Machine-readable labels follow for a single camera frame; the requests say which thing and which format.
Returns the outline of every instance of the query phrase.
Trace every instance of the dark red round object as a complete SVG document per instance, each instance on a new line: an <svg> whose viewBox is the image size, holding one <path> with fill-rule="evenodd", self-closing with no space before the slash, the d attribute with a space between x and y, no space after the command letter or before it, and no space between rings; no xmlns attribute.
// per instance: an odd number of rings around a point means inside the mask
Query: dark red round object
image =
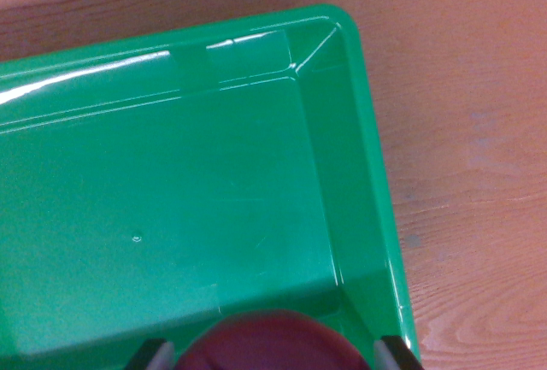
<svg viewBox="0 0 547 370"><path fill-rule="evenodd" d="M174 370L370 370L341 334L308 316L234 316L201 336Z"/></svg>

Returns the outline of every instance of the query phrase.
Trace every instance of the wooden table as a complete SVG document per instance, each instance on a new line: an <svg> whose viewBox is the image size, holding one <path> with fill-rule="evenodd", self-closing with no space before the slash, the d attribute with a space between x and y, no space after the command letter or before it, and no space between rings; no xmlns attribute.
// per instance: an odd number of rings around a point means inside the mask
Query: wooden table
<svg viewBox="0 0 547 370"><path fill-rule="evenodd" d="M426 368L546 368L547 0L0 0L0 59L323 2L361 30Z"/></svg>

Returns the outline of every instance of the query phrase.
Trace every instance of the wood grain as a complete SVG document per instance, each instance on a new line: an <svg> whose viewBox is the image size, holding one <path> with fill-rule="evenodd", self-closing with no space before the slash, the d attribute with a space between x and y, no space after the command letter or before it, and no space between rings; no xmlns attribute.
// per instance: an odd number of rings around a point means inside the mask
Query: wood grain
<svg viewBox="0 0 547 370"><path fill-rule="evenodd" d="M0 0L0 59L323 2L360 27L426 368L545 368L547 0Z"/></svg>

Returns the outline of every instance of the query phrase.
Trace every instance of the green plastic tray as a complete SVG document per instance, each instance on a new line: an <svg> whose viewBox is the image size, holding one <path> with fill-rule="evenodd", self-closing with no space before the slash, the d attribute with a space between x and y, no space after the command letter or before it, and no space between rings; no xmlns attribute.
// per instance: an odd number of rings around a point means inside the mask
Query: green plastic tray
<svg viewBox="0 0 547 370"><path fill-rule="evenodd" d="M0 368L292 308L418 354L355 24L315 6L0 65Z"/></svg>

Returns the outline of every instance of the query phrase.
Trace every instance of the wooden surface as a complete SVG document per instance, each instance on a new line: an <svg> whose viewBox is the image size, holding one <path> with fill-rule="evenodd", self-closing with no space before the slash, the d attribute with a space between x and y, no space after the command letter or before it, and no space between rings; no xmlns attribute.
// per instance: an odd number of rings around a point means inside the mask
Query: wooden surface
<svg viewBox="0 0 547 370"><path fill-rule="evenodd" d="M361 30L426 368L547 368L547 0L0 0L0 59L322 2Z"/></svg>

